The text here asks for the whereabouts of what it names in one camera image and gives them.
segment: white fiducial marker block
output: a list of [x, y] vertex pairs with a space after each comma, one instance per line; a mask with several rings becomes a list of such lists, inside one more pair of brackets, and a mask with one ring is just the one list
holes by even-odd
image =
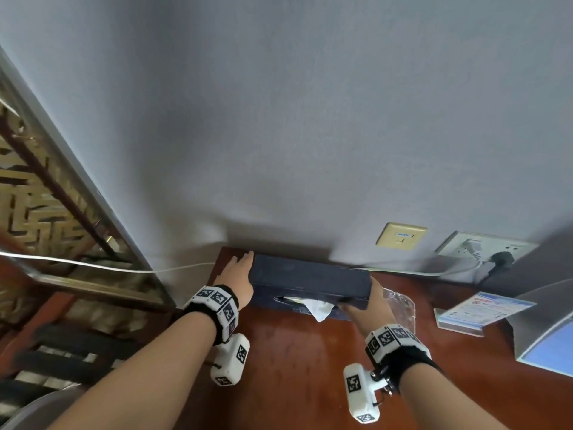
[[215, 365], [211, 368], [211, 379], [219, 386], [239, 383], [249, 348], [250, 342], [243, 334], [234, 334], [227, 343], [219, 344]]
[[351, 363], [344, 369], [344, 382], [350, 414], [359, 423], [375, 423], [380, 418], [375, 391], [388, 384], [386, 379], [376, 382], [370, 371], [359, 363]]

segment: black plug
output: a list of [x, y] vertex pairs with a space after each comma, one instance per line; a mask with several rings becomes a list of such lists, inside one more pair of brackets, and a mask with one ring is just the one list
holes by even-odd
[[482, 285], [483, 282], [488, 280], [494, 274], [500, 274], [511, 269], [513, 263], [515, 262], [515, 258], [511, 252], [497, 252], [492, 255], [491, 261], [495, 263], [495, 266], [488, 272], [488, 275], [485, 276], [478, 285]]

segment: tissue box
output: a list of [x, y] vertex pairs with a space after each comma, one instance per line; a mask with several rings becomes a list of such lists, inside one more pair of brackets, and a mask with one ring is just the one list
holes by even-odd
[[[249, 273], [254, 294], [251, 305], [310, 314], [303, 304], [285, 297], [315, 299], [338, 305], [348, 303], [366, 309], [370, 296], [370, 274], [365, 270], [256, 254]], [[347, 320], [334, 307], [329, 318]]]

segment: clear plastic bag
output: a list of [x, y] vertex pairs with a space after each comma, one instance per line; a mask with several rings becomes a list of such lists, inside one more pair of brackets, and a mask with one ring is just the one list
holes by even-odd
[[384, 288], [384, 298], [390, 304], [398, 324], [416, 333], [416, 306], [412, 299], [391, 289]]

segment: beige wall plate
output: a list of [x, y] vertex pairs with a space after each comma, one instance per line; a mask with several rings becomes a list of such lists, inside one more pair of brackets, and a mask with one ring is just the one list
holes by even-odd
[[424, 226], [390, 222], [378, 237], [376, 246], [411, 251], [428, 229]]

